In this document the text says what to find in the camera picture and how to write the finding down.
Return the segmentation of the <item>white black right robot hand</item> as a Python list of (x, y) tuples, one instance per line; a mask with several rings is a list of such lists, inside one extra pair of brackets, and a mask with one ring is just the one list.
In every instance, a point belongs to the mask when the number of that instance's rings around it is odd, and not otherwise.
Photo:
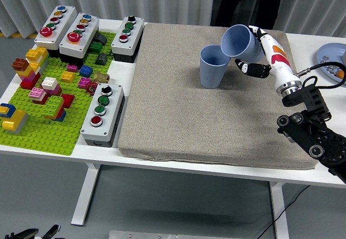
[(279, 42), (257, 26), (251, 25), (249, 29), (260, 42), (268, 64), (247, 63), (236, 59), (235, 63), (241, 72), (247, 76), (257, 78), (266, 78), (272, 75), (275, 78), (274, 87), (276, 92), (282, 97), (301, 89), (302, 82), (294, 74), (288, 57)]

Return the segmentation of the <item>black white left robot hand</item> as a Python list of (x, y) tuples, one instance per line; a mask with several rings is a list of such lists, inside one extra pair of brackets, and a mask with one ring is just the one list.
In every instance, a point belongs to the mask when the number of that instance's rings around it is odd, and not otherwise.
[[(41, 238), (53, 238), (61, 229), (59, 224), (54, 224)], [(28, 228), (19, 233), (11, 232), (10, 234), (6, 234), (4, 239), (27, 239), (27, 238), (35, 238), (38, 234), (39, 229), (37, 228)]]

